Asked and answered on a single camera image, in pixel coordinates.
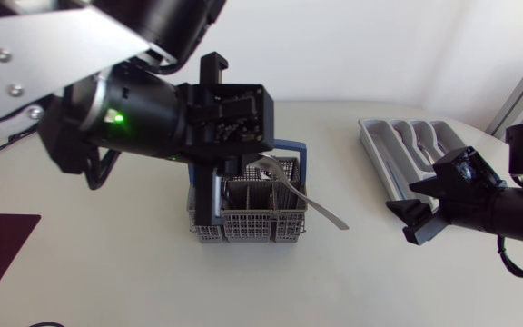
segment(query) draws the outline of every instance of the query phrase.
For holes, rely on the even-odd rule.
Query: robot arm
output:
[[[216,53],[202,58],[199,84],[157,75],[184,65],[224,3],[0,1],[0,137],[39,123],[52,159],[91,189],[120,152],[192,164],[195,223],[222,224],[220,176],[273,148],[273,101],[262,85],[221,84],[228,65]]]
[[[413,192],[439,199],[435,213],[419,200],[387,202],[407,225],[407,241],[421,245],[450,224],[492,233],[503,263],[523,277],[504,247],[506,237],[523,241],[523,124],[509,127],[507,142],[509,173],[521,187],[508,187],[473,148],[454,150],[433,164],[436,177],[410,185]]]

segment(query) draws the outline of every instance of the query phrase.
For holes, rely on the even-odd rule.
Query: screw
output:
[[[24,88],[20,84],[11,84],[7,87],[9,95],[19,97],[24,94]]]
[[[11,60],[11,52],[9,50],[0,48],[0,62],[7,63]]]
[[[44,109],[42,109],[42,107],[39,105],[32,104],[29,107],[27,107],[27,114],[33,120],[38,120],[42,118],[42,115],[44,114]]]

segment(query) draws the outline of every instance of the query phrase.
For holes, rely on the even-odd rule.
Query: metal fork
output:
[[[286,173],[281,168],[281,163],[274,158],[270,157],[269,155],[260,154],[260,159],[254,163],[251,163],[252,166],[255,168],[262,169],[264,171],[270,172],[272,175],[274,175],[278,181],[286,185],[290,191],[292,191],[294,194],[298,195],[299,198],[301,198],[303,201],[305,201],[307,204],[309,204],[312,208],[316,209],[317,212],[322,213],[322,215],[326,218],[328,218],[332,223],[336,225],[341,230],[348,230],[349,226],[336,214],[332,213],[328,209],[324,208],[323,206],[315,203],[314,201],[310,200],[306,195],[300,193],[292,184],[290,184],[290,180],[288,180],[288,176],[286,176]]]
[[[431,156],[431,154],[429,153],[429,150],[427,150],[427,148],[425,147],[425,145],[423,145],[423,143],[421,142],[421,138],[419,137],[419,134],[415,134],[415,136],[417,137],[417,147],[419,148],[419,150],[423,153],[423,155],[425,156],[425,159],[427,159],[427,161],[433,165],[435,164],[435,160],[433,160],[433,157]]]

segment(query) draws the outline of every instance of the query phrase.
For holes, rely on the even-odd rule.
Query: metal bracket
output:
[[[149,49],[110,16],[83,9],[0,18],[0,120],[106,67]]]

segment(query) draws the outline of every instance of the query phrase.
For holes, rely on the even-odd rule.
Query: white wall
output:
[[[178,74],[230,61],[225,83],[276,100],[406,104],[485,128],[523,75],[523,0],[228,0]]]

